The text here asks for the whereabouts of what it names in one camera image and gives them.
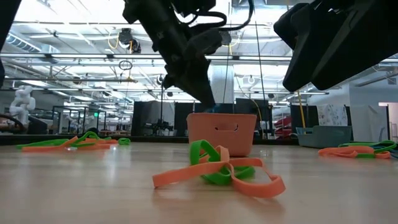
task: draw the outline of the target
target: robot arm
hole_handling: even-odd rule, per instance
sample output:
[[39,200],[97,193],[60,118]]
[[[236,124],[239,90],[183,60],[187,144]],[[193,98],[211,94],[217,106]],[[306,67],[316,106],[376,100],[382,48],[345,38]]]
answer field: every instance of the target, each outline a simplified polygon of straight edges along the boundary
[[398,52],[395,0],[315,0],[289,9],[275,32],[294,50],[283,82],[326,90]]
[[32,111],[36,108],[36,100],[33,97],[29,98],[29,103],[26,105],[28,111]]
[[[238,27],[224,28],[226,15],[209,12],[216,0],[124,0],[123,17],[132,24],[137,20],[153,41],[152,49],[161,54],[166,62],[165,88],[176,86],[211,108],[215,105],[208,79],[210,60],[221,47],[220,32],[238,30],[249,24],[254,2],[249,0],[249,19]],[[198,24],[189,27],[178,21],[175,12],[187,17],[219,17],[223,21],[214,24]]]

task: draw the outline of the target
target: floor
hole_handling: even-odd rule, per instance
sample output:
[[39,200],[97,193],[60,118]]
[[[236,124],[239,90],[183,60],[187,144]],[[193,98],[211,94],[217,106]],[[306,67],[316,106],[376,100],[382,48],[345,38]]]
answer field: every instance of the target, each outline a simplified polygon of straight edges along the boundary
[[[316,149],[254,146],[287,190],[250,198],[200,178],[154,190],[185,167],[186,144],[133,143],[105,153],[22,154],[0,147],[0,223],[393,223],[398,162],[319,159]],[[256,181],[265,181],[260,171]]]

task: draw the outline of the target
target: green rubber band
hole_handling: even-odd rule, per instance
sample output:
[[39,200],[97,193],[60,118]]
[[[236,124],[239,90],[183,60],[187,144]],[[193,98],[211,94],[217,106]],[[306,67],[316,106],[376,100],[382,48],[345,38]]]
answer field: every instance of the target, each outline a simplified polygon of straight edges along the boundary
[[30,144],[20,144],[17,145],[17,149],[22,149],[23,147],[36,147],[36,146],[60,146],[69,139],[54,139],[41,142],[34,142]]
[[86,134],[84,134],[81,138],[77,139],[74,143],[70,144],[71,147],[86,147],[86,146],[94,146],[95,143],[85,143],[85,144],[79,144],[82,141],[86,140],[86,138],[94,138],[94,139],[99,139],[98,135],[95,134],[92,131],[88,131]]
[[[205,154],[200,156],[200,151],[205,150]],[[221,160],[220,154],[211,146],[208,141],[195,141],[190,148],[190,163],[191,166],[199,164],[199,159],[209,155],[208,162],[219,162]],[[255,173],[253,167],[234,167],[235,177],[238,179],[246,179],[252,177]],[[216,185],[228,185],[232,182],[231,171],[227,167],[214,174],[203,175],[203,179]]]
[[84,143],[84,144],[75,144],[75,143],[72,143],[72,144],[70,144],[70,146],[71,147],[87,147],[87,146],[94,146],[95,145],[95,143]]
[[386,151],[393,150],[397,147],[397,144],[394,141],[382,141],[382,142],[354,142],[354,143],[346,143],[339,145],[339,147],[347,147],[347,146],[384,146],[382,149],[375,149],[374,153],[382,153]]
[[128,145],[130,145],[130,142],[131,141],[128,138],[119,138],[119,140],[118,140],[118,143],[121,146],[128,146]]
[[370,153],[359,153],[358,155],[356,155],[356,158],[358,158],[358,159],[375,159],[376,155],[370,154]]

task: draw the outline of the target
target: humanoid robot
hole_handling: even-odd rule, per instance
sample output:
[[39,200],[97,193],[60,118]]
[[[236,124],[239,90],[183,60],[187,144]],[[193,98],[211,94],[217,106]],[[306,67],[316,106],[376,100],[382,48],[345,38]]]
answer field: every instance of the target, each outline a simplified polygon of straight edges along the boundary
[[36,107],[35,98],[31,97],[31,86],[20,86],[15,92],[15,99],[10,105],[10,115],[15,116],[24,126],[29,123],[29,112]]

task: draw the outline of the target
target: white robot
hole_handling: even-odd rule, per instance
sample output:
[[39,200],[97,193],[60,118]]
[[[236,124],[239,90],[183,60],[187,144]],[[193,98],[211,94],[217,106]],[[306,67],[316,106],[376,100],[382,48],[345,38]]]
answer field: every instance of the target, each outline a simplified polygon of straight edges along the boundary
[[67,116],[67,120],[70,121],[71,127],[81,128],[81,125],[77,123],[77,120],[73,119],[70,115]]
[[16,116],[23,125],[28,125],[29,112],[36,108],[36,100],[30,96],[32,91],[31,86],[20,86],[15,92],[14,101],[10,105],[10,115]]
[[[77,120],[71,118],[71,116],[69,116],[69,115],[66,117],[66,119],[70,121],[70,125],[71,125],[71,126],[74,126],[74,127],[76,127],[76,128],[79,128],[79,129],[83,127],[83,119],[80,119],[80,120],[79,120],[79,123],[77,123]],[[93,120],[94,120],[94,116],[92,116],[92,115],[91,115],[91,116],[88,116],[88,115],[87,115],[84,125],[90,124]]]

